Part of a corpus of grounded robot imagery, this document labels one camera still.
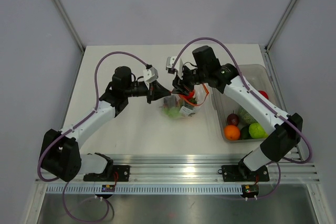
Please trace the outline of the plastic pineapple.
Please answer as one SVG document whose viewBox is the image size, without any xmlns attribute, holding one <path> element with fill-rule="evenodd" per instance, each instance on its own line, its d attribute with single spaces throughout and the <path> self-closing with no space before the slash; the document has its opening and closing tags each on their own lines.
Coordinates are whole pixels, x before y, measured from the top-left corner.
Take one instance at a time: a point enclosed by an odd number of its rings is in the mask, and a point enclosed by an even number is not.
<svg viewBox="0 0 336 224">
<path fill-rule="evenodd" d="M 183 102 L 187 105 L 190 105 L 190 106 L 198 106 L 198 100 L 196 97 L 191 97 L 191 98 L 188 98 L 186 96 L 181 96 L 181 99 L 183 100 Z"/>
</svg>

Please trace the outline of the dark purple plum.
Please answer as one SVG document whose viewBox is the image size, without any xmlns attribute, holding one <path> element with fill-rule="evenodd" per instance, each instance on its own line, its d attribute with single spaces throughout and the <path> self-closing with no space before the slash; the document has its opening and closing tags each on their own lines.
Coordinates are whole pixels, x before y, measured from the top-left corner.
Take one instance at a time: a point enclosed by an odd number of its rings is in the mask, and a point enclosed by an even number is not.
<svg viewBox="0 0 336 224">
<path fill-rule="evenodd" d="M 171 95 L 169 97 L 163 98 L 163 107 L 164 108 L 174 108 L 176 107 L 176 97 Z"/>
</svg>

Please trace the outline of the clear orange zip top bag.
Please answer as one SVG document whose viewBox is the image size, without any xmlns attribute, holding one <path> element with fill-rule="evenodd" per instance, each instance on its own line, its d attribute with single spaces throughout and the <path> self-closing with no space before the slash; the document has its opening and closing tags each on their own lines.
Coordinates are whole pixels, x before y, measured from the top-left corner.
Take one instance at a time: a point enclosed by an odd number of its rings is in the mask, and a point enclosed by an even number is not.
<svg viewBox="0 0 336 224">
<path fill-rule="evenodd" d="M 209 95 L 209 90 L 207 88 L 207 85 L 205 84 L 201 84 L 198 86 L 194 87 L 195 90 L 195 95 L 194 97 L 197 98 L 198 100 L 198 106 L 190 106 L 187 105 L 183 102 L 183 100 L 181 99 L 180 94 L 171 94 L 173 96 L 176 97 L 176 106 L 179 106 L 180 109 L 180 113 L 181 113 L 181 117 L 178 119 L 172 119 L 172 120 L 179 120 L 179 119 L 187 119 L 187 118 L 191 118 L 193 117 L 196 113 L 198 113 L 198 111 L 200 110 L 201 106 L 205 103 L 208 95 Z M 163 99 L 162 99 L 162 105 L 160 107 L 161 112 L 162 112 L 162 107 L 163 107 Z"/>
</svg>

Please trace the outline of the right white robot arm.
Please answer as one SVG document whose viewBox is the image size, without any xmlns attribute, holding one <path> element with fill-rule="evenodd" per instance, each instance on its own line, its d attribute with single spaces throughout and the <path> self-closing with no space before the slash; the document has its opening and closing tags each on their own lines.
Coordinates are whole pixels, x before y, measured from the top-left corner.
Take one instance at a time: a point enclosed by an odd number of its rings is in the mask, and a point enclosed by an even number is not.
<svg viewBox="0 0 336 224">
<path fill-rule="evenodd" d="M 185 67 L 179 56 L 169 57 L 166 70 L 174 74 L 173 93 L 188 95 L 199 84 L 207 84 L 239 103 L 265 130 L 267 137 L 233 166 L 236 181 L 252 179 L 261 168 L 278 162 L 302 139 L 303 119 L 288 114 L 260 94 L 242 75 L 236 62 L 225 65 L 216 58 L 212 47 L 193 50 L 195 68 Z"/>
</svg>

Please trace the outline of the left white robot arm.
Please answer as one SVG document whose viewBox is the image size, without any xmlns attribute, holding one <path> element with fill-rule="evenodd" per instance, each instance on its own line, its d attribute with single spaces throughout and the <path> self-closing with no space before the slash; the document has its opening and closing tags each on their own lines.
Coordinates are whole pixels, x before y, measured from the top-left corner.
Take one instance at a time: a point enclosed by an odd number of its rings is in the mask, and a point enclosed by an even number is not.
<svg viewBox="0 0 336 224">
<path fill-rule="evenodd" d="M 53 174 L 53 180 L 70 182 L 78 174 L 86 181 L 111 181 L 116 179 L 113 159 L 101 153 L 81 155 L 80 148 L 104 124 L 116 118 L 128 105 L 131 97 L 146 97 L 148 103 L 170 96 L 170 91 L 157 81 L 158 71 L 147 65 L 143 81 L 133 80 L 129 67 L 116 68 L 103 95 L 97 96 L 94 108 L 79 122 L 56 131 L 48 130 L 43 139 L 37 173 L 44 182 L 41 170 Z"/>
</svg>

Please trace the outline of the green grape bunch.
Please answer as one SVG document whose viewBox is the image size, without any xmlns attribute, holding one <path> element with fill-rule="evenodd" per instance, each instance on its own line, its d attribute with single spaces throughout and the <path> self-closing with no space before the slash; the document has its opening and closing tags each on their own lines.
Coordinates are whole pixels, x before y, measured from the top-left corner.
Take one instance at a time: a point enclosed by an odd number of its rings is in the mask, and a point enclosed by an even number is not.
<svg viewBox="0 0 336 224">
<path fill-rule="evenodd" d="M 179 106 L 174 107 L 163 106 L 162 112 L 164 115 L 168 116 L 171 119 L 178 119 L 182 116 L 180 113 L 180 109 L 181 108 Z"/>
</svg>

